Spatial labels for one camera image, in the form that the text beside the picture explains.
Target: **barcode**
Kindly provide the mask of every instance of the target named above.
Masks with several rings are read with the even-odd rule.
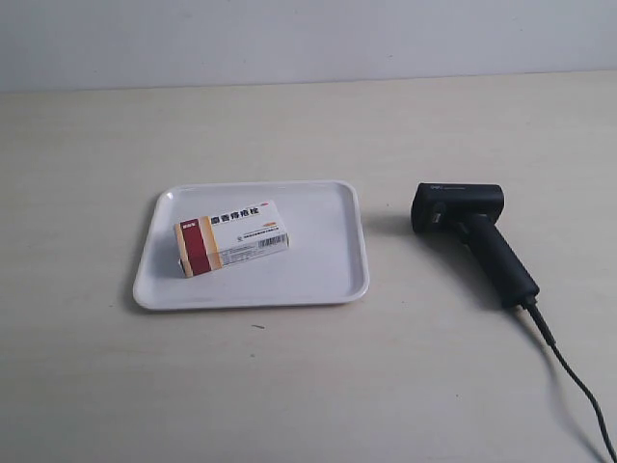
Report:
[[[275,244],[284,243],[287,240],[286,234],[280,234],[279,236],[273,236],[272,238],[266,238],[259,241],[259,248],[265,248],[266,246],[274,246]]]

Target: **red stripe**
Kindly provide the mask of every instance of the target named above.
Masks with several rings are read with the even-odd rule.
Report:
[[[203,237],[200,231],[200,222],[197,219],[180,222],[182,236],[186,244],[186,254],[191,262],[191,268],[194,275],[210,271],[210,262],[208,261]]]

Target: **wall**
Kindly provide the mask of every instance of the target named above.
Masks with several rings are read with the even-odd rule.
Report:
[[[615,0],[0,0],[0,91],[617,68]]]

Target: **table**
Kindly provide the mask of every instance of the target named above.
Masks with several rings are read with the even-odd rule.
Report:
[[[419,181],[504,188],[498,225],[614,436],[616,108],[610,71],[0,95],[2,461],[595,461],[525,313],[409,207]],[[133,302],[160,192],[303,178],[359,192],[363,299]]]

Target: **plastic tray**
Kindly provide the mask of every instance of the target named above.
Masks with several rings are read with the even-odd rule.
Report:
[[[262,200],[277,204],[290,248],[184,278],[173,225]],[[182,185],[154,210],[133,296],[153,311],[341,304],[368,289],[358,196],[338,180]]]

